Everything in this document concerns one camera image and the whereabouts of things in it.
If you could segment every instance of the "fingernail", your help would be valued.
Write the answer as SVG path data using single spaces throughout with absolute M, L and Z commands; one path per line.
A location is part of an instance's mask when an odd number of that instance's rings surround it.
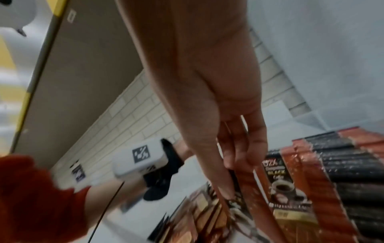
M 219 187 L 219 191 L 220 191 L 221 195 L 227 200 L 231 200 L 231 199 L 235 198 L 235 195 L 232 192 L 230 192 L 224 188 Z

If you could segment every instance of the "finger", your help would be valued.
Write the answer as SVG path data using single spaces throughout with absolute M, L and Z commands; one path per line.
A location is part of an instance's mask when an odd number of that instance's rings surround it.
M 226 124 L 235 147 L 236 170 L 252 172 L 253 168 L 247 162 L 248 136 L 241 117 L 227 121 Z
M 233 181 L 228 169 L 224 167 L 216 141 L 202 142 L 194 147 L 194 152 L 205 176 L 219 188 L 226 199 L 234 198 Z
M 268 150 L 267 127 L 261 109 L 244 115 L 244 119 L 248 126 L 248 162 L 252 165 L 259 165 L 264 160 Z
M 234 170 L 235 166 L 235 147 L 231 134 L 228 131 L 227 125 L 223 122 L 220 123 L 219 133 L 217 134 L 217 141 L 223 153 L 223 163 L 227 169 Z

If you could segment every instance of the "white brick wall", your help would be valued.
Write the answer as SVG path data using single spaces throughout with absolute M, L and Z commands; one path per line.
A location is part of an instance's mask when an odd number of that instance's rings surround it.
M 296 116 L 308 106 L 256 35 L 251 32 L 262 76 L 262 106 L 283 100 Z M 177 127 L 152 92 L 142 72 L 52 168 L 59 187 L 80 189 L 113 177 L 112 154 L 122 146 L 158 135 L 171 142 L 180 138 Z M 69 167 L 79 160 L 86 179 L 76 184 Z

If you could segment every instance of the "qr code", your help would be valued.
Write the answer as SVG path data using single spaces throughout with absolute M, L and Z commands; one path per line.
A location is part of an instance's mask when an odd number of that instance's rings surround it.
M 140 161 L 143 161 L 144 159 L 148 159 L 151 157 L 147 145 L 132 150 L 132 153 L 135 163 L 138 163 Z

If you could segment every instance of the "white device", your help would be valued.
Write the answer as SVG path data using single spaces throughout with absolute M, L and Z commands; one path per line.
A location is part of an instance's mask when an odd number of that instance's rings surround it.
M 112 171 L 116 178 L 126 180 L 133 175 L 145 175 L 168 163 L 160 137 L 147 139 L 122 148 L 112 159 Z

